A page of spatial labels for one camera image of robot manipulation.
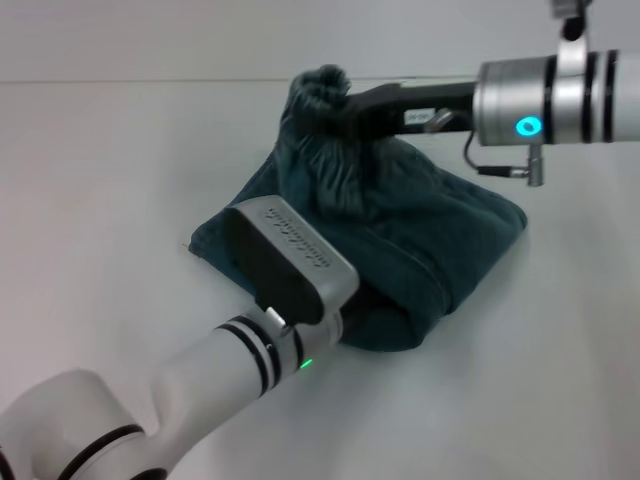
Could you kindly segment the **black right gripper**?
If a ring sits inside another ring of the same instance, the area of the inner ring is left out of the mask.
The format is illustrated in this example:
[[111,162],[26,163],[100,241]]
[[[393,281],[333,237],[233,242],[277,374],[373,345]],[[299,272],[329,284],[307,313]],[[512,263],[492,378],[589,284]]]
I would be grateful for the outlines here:
[[417,87],[385,84],[347,97],[344,132],[350,138],[464,132],[472,129],[475,84]]

